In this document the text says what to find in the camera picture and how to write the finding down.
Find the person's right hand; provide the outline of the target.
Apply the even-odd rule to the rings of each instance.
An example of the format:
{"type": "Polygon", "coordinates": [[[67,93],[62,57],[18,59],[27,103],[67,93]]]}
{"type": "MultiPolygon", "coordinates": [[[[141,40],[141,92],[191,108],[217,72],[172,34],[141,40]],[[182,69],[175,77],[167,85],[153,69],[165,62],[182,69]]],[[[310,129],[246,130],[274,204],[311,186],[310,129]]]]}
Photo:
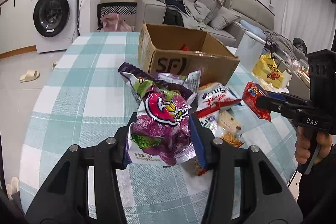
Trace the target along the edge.
{"type": "MultiPolygon", "coordinates": [[[[310,140],[304,135],[305,129],[303,127],[297,128],[297,141],[295,143],[295,159],[299,164],[305,164],[310,158],[310,140]]],[[[321,145],[318,156],[314,164],[322,161],[330,153],[332,147],[333,137],[325,132],[317,134],[317,143],[321,145]]]]}

